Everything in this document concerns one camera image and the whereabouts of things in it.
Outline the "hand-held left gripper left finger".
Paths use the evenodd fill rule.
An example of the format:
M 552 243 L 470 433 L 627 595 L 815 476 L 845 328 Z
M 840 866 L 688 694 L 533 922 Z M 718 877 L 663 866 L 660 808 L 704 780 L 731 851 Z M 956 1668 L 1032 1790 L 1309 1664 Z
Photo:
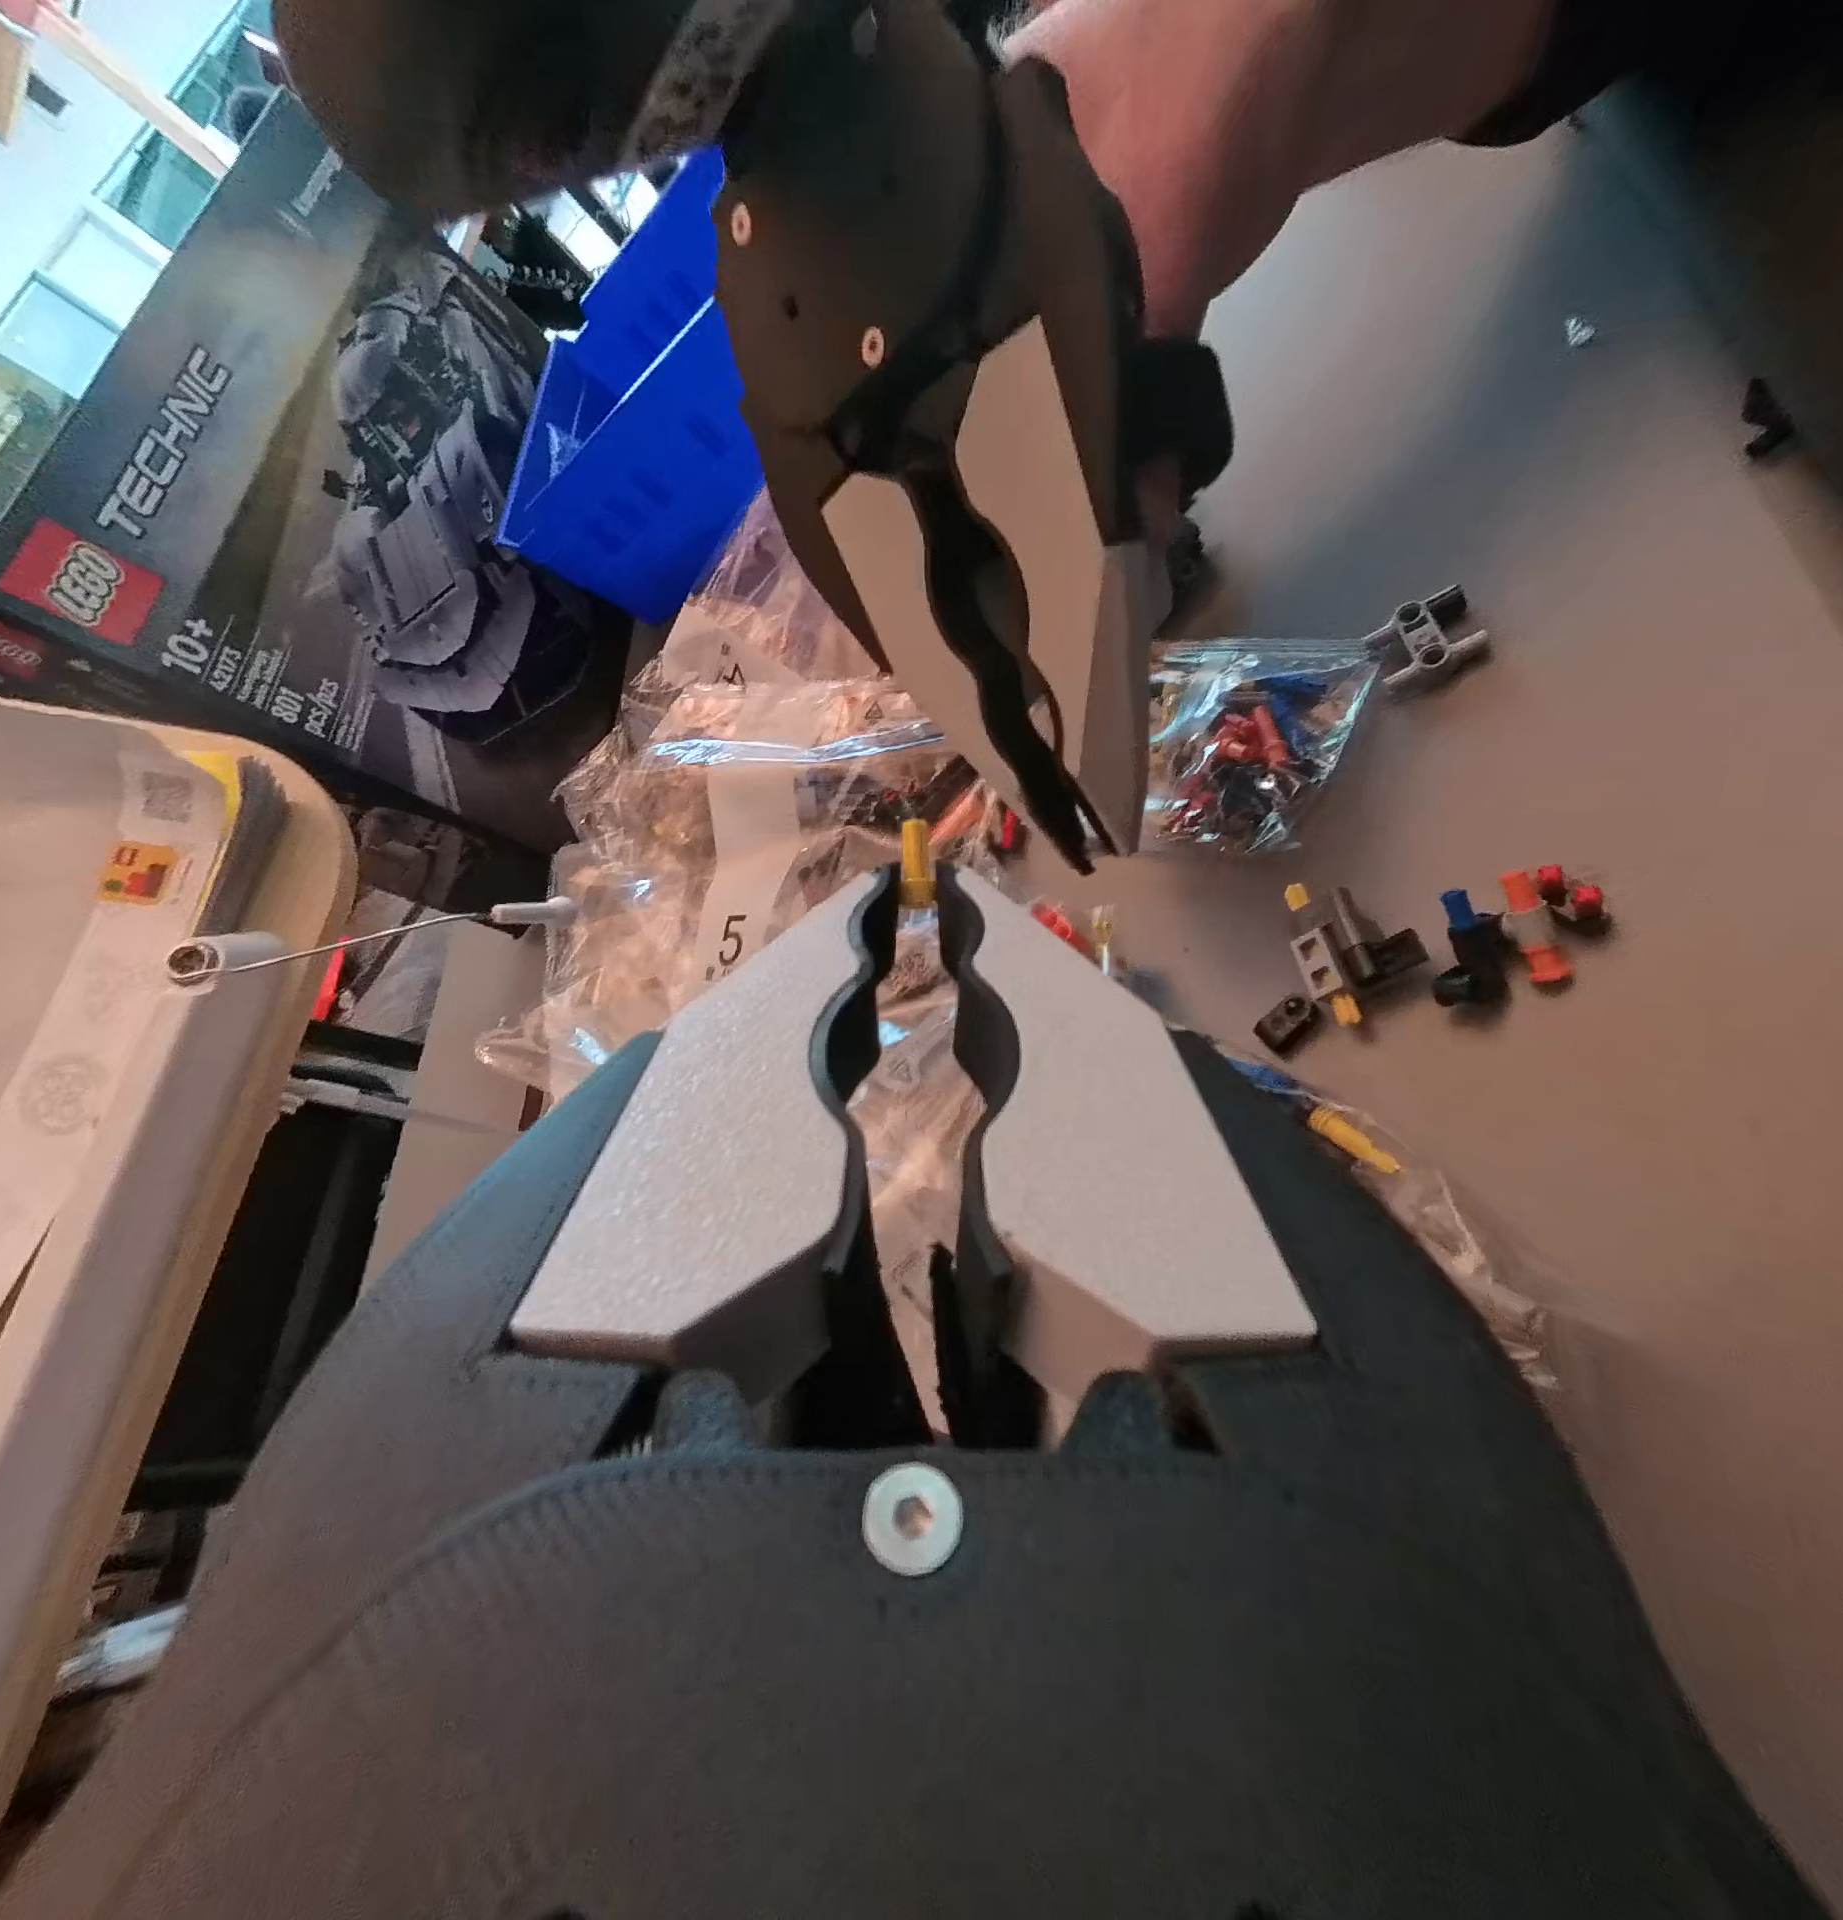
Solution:
M 894 874 L 849 883 L 651 1039 L 508 1318 L 514 1350 L 801 1399 L 815 1448 L 917 1439 L 849 1113 L 882 1054 L 899 917 Z

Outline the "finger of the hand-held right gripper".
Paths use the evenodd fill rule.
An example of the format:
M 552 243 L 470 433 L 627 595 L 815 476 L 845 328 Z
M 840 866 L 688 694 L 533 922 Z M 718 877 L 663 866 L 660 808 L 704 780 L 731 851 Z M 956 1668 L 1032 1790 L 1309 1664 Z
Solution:
M 1075 870 L 1092 870 L 1092 817 L 1055 741 L 1032 719 L 1031 672 L 983 609 L 998 557 L 989 526 L 942 471 L 854 471 L 820 509 L 893 676 L 942 740 Z
M 1101 533 L 1040 319 L 983 357 L 957 476 L 1021 580 L 1031 731 L 1067 777 L 1087 848 L 1134 856 L 1149 805 L 1157 552 L 1145 533 Z

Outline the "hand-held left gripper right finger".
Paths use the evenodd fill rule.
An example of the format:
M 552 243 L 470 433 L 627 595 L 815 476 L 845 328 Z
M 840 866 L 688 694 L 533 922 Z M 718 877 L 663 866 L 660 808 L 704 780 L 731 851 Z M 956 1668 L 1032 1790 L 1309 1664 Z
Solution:
M 963 866 L 935 917 L 980 1102 L 933 1260 L 947 1442 L 1220 1449 L 1192 1371 L 1320 1326 L 1166 1020 Z

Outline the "pile of clear parts bags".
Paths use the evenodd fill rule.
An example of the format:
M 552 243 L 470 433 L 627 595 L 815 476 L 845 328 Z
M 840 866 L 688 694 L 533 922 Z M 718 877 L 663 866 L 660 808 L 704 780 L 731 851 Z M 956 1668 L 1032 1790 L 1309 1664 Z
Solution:
M 546 936 L 538 1002 L 477 1039 L 481 1065 L 546 1102 L 899 863 L 908 821 L 989 879 L 1031 840 L 866 661 L 763 494 L 559 801 L 573 840 L 552 896 L 572 922 Z

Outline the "small clear bag of pins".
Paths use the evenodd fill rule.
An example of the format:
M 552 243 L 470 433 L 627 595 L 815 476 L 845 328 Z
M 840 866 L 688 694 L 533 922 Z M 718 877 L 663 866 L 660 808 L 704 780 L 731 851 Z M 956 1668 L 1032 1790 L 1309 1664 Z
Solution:
M 1378 687 L 1361 643 L 1166 640 L 1149 652 L 1141 851 L 1299 844 Z

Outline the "orange lego pin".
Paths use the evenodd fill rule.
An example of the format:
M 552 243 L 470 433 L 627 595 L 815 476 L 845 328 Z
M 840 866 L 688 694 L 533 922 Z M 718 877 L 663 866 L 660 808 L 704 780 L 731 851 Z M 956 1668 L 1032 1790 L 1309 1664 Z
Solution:
M 1499 892 L 1506 907 L 1499 928 L 1520 955 L 1524 975 L 1543 993 L 1565 990 L 1575 983 L 1575 962 L 1561 942 L 1561 927 L 1531 870 L 1499 874 Z

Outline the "person's right forearm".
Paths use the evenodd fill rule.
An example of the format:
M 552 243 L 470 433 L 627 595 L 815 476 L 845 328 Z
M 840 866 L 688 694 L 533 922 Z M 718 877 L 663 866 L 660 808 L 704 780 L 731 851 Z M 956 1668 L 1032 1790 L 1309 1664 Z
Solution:
M 1744 95 L 1843 76 L 1843 3 L 1542 3 L 1531 63 L 1462 147 L 1517 147 L 1628 78 Z

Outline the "dark lego set box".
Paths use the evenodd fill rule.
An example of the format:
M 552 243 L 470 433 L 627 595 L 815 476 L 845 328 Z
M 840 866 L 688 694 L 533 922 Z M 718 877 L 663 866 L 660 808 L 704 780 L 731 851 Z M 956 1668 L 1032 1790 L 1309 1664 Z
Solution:
M 635 620 L 504 536 L 549 347 L 275 95 L 0 512 L 0 694 L 556 851 Z

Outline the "person's right hand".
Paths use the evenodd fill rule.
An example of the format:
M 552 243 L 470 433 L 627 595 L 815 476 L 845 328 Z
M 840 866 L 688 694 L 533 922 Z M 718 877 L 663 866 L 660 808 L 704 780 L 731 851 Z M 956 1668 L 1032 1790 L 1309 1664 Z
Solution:
M 1044 3 L 1050 66 L 1125 208 L 1153 338 L 1192 340 L 1299 199 L 1454 142 L 1530 80 L 1550 3 Z

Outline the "blue plastic bin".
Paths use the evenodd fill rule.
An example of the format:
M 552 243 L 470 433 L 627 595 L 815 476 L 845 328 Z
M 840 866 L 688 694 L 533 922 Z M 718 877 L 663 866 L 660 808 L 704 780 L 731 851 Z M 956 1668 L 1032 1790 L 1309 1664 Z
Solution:
M 651 627 L 712 571 L 762 494 L 718 309 L 723 162 L 684 159 L 549 347 L 498 543 Z

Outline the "grey block with yellow pins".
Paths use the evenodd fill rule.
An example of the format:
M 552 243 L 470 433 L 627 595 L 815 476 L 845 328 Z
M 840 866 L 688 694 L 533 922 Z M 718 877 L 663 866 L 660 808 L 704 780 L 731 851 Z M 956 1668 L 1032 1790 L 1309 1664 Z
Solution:
M 1346 1028 L 1362 1025 L 1368 1003 L 1432 957 L 1412 927 L 1389 932 L 1347 888 L 1291 883 L 1286 909 L 1302 993 Z

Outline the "dark grey beam with pins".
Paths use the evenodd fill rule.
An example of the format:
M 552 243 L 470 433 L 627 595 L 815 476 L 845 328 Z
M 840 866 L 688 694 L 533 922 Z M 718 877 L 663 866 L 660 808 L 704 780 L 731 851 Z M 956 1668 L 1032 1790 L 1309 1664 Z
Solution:
M 1389 620 L 1361 643 L 1382 671 L 1391 699 L 1417 699 L 1490 661 L 1495 640 L 1470 610 L 1460 582 L 1401 601 Z

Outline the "yellow-edged booklet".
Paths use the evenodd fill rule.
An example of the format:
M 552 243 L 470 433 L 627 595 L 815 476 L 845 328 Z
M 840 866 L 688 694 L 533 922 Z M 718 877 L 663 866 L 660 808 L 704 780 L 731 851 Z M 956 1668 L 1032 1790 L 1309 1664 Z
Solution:
M 222 792 L 222 844 L 194 922 L 198 938 L 222 938 L 246 927 L 273 851 L 283 840 L 292 798 L 267 759 L 187 752 L 187 765 Z

